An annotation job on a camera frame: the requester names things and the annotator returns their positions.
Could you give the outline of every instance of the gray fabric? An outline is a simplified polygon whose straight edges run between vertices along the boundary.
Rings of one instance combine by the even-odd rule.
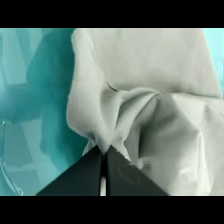
[[[77,29],[71,129],[171,195],[224,195],[224,101],[202,29]]]

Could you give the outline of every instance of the fabric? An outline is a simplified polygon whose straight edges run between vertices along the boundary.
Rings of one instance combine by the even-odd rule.
[[[77,29],[67,106],[170,195],[224,195],[224,102],[203,29]]]

